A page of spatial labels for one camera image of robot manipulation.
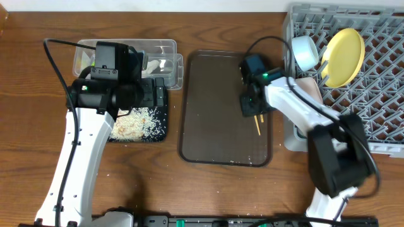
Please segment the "white tissue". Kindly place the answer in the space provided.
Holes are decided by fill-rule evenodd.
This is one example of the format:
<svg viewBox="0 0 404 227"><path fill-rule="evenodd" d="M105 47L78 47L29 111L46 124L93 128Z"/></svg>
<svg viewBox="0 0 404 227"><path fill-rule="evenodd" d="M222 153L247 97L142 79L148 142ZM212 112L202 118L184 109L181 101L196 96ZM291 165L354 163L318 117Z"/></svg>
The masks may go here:
<svg viewBox="0 0 404 227"><path fill-rule="evenodd" d="M154 72L160 65L160 62L158 60L152 60L147 63L146 69L142 70L142 75L148 75Z"/></svg>

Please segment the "white pink bowl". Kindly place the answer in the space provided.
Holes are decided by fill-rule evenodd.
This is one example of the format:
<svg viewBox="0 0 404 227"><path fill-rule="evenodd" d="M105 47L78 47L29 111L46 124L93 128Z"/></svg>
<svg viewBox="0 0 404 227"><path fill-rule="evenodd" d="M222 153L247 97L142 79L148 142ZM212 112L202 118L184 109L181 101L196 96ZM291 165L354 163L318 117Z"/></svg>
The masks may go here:
<svg viewBox="0 0 404 227"><path fill-rule="evenodd" d="M296 79L295 82L314 100L320 104L323 104L323 99L318 84L313 78L299 78Z"/></svg>

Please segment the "light blue bowl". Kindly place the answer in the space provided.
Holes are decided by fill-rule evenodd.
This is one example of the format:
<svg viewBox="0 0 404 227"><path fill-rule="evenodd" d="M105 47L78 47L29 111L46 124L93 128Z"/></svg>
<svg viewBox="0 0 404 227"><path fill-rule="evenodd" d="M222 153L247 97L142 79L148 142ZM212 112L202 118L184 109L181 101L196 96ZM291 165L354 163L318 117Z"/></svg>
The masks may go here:
<svg viewBox="0 0 404 227"><path fill-rule="evenodd" d="M319 62L316 45L310 36L293 38L292 51L297 65L304 72L312 69Z"/></svg>

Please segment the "yellow plate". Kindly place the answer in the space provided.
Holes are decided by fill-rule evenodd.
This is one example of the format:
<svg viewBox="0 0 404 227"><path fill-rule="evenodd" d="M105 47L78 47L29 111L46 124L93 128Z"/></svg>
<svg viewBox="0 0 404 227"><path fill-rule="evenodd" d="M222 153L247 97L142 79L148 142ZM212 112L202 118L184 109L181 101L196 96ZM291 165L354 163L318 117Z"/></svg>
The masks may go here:
<svg viewBox="0 0 404 227"><path fill-rule="evenodd" d="M327 62L321 77L328 76L325 85L330 88L345 86L358 75L364 62L364 39L353 28L339 31L326 46L321 63Z"/></svg>

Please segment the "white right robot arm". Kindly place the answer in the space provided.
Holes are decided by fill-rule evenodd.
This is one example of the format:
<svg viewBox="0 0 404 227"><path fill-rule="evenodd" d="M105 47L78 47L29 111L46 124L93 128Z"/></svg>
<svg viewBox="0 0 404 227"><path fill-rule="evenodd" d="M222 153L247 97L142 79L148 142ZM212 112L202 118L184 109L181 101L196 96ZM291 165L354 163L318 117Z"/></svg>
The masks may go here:
<svg viewBox="0 0 404 227"><path fill-rule="evenodd" d="M308 168L315 186L304 221L311 226L342 226L341 215L365 179L377 174L364 127L355 114L340 115L320 105L282 69L241 69L247 91L245 117L278 110L307 139Z"/></svg>

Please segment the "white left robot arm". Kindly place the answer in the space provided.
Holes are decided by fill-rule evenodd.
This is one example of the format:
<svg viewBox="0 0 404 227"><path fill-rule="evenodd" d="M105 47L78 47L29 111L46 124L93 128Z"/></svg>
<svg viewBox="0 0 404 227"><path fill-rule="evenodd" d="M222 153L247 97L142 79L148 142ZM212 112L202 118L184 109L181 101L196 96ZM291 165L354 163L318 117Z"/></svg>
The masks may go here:
<svg viewBox="0 0 404 227"><path fill-rule="evenodd" d="M68 88L73 102L66 114L66 132L54 178L35 226L133 226L135 215L125 208L92 216L92 199L100 160L120 107L142 106L149 97L167 105L163 78L140 83L78 78Z"/></svg>

